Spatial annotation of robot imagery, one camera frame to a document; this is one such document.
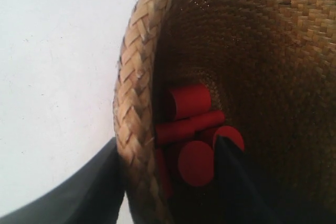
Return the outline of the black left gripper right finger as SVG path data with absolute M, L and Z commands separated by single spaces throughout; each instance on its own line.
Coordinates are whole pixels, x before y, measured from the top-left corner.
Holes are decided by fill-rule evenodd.
M 229 138 L 214 145 L 215 175 L 226 223 L 265 223 L 264 203 L 244 166 L 244 153 Z

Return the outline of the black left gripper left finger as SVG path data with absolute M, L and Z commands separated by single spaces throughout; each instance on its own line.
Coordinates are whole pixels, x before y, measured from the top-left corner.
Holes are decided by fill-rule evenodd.
M 61 185 L 16 211 L 1 223 L 116 223 L 124 197 L 116 139 Z

